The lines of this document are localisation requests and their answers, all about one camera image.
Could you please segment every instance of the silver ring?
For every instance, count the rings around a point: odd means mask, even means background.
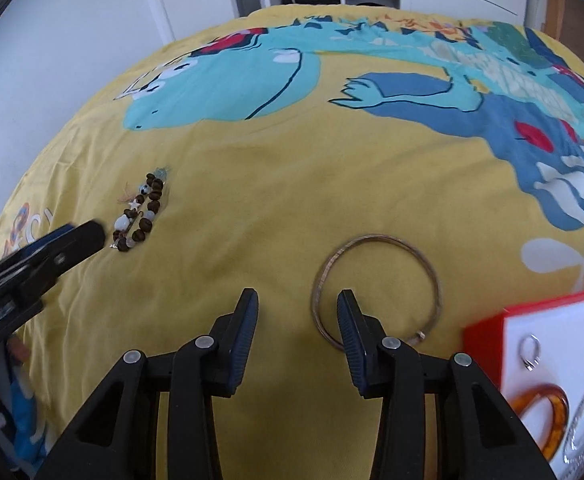
[[[530,339],[534,345],[532,349],[533,354],[530,356],[531,359],[528,359],[524,355],[523,346],[525,345],[525,342],[528,339]],[[538,366],[539,361],[541,359],[541,342],[534,334],[528,334],[523,339],[521,339],[521,341],[518,342],[518,356],[521,359],[521,361],[523,361],[523,364],[528,370],[532,371]]]

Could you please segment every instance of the bed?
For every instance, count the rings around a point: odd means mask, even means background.
[[[535,30],[286,6],[177,41],[41,152],[0,216],[0,259],[68,222],[114,231],[148,173],[165,181],[151,234],[47,295],[21,334],[29,376],[62,430],[125,351],[174,351],[254,288],[245,380],[214,404],[227,479],[369,475],[379,403],[309,308],[345,241],[384,233],[427,256],[443,312],[419,351],[436,356],[509,304],[584,290],[584,64]],[[332,333],[342,288],[398,337],[431,314],[427,276],[396,248],[335,266],[319,305]]]

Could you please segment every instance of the orange bangle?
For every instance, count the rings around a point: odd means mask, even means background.
[[[543,456],[550,462],[559,449],[563,435],[568,426],[568,414],[570,412],[568,397],[556,384],[540,384],[529,389],[525,393],[512,400],[510,403],[514,412],[521,418],[528,409],[540,400],[547,399],[552,404],[552,429],[546,442],[541,448]]]

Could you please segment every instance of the wire ring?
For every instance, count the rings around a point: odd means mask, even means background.
[[[531,360],[523,355],[523,346],[527,340],[531,340],[534,345],[532,349],[533,355],[530,356],[532,358]],[[528,334],[518,342],[518,357],[530,372],[538,366],[541,360],[541,342],[534,334]]]
[[[343,344],[340,341],[338,341],[338,339],[332,337],[332,335],[325,328],[323,321],[321,320],[321,315],[319,313],[319,302],[321,300],[323,285],[325,285],[329,271],[331,270],[336,260],[338,260],[344,253],[346,253],[350,249],[353,249],[354,247],[360,246],[367,242],[384,242],[387,244],[395,245],[397,247],[402,248],[403,250],[408,251],[409,254],[414,256],[419,261],[419,264],[421,264],[421,266],[425,269],[425,272],[427,272],[427,275],[430,281],[432,282],[434,290],[434,310],[429,320],[427,320],[427,322],[425,323],[425,325],[420,330],[417,330],[414,336],[406,340],[407,344],[414,346],[423,341],[427,334],[431,332],[431,330],[438,322],[438,318],[440,317],[442,310],[441,285],[438,281],[437,273],[435,272],[434,267],[432,267],[432,264],[421,253],[421,251],[411,246],[409,243],[390,235],[370,234],[353,238],[352,240],[348,241],[346,244],[341,246],[331,257],[329,257],[329,259],[323,266],[322,270],[317,274],[312,289],[310,309],[312,311],[312,319],[314,320],[314,324],[316,325],[316,328],[319,330],[321,335],[327,340],[329,344],[334,346],[334,348],[336,348],[337,350],[340,350],[341,352],[343,351]]]

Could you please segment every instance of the cartoon dinosaur print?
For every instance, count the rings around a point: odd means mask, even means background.
[[[349,108],[371,108],[383,103],[410,102],[437,108],[455,108],[462,112],[478,110],[483,102],[482,95],[457,68],[446,70],[450,83],[446,89],[427,95],[383,95],[374,81],[365,78],[350,79],[343,93],[350,99],[332,99],[330,102]]]
[[[443,69],[448,89],[432,96],[380,96],[374,86],[350,80],[344,107],[376,106],[379,99],[476,109],[479,81],[492,94],[531,103],[544,114],[570,124],[584,139],[584,106],[553,80],[550,62],[532,66],[500,45],[480,27],[462,29],[465,41],[382,22],[335,22],[331,17],[296,20],[291,25],[253,28],[230,34],[144,74],[118,98],[131,96],[123,124],[149,130],[200,120],[240,121],[266,116],[308,96],[318,83],[320,55],[361,54]]]

